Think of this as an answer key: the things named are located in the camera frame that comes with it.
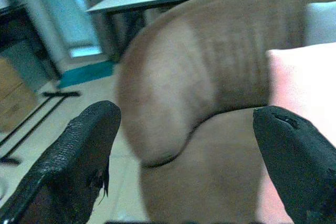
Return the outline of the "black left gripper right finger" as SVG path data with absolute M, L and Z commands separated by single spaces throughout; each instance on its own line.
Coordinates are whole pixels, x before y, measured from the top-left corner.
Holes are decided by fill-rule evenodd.
M 294 223 L 335 223 L 335 148 L 307 119 L 278 106 L 253 112 L 270 179 Z

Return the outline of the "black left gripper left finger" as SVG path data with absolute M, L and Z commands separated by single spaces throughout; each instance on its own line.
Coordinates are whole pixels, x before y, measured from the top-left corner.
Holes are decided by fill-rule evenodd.
M 86 223 L 109 190 L 121 110 L 99 101 L 72 119 L 1 207 L 1 223 Z

